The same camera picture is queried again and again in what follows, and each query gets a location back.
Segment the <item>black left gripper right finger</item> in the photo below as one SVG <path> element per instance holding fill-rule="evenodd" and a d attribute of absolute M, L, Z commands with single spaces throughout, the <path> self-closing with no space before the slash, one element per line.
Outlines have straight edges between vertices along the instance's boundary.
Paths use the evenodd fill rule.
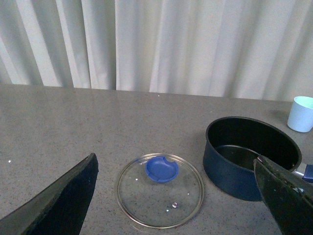
<path fill-rule="evenodd" d="M 262 200 L 283 235 L 313 233 L 313 186 L 267 157 L 253 161 Z"/>

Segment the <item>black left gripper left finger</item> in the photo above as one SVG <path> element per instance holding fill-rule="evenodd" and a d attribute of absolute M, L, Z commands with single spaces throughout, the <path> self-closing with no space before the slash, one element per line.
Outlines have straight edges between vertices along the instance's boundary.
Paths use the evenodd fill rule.
<path fill-rule="evenodd" d="M 78 235 L 91 203 L 98 160 L 91 153 L 0 221 L 2 235 Z"/>

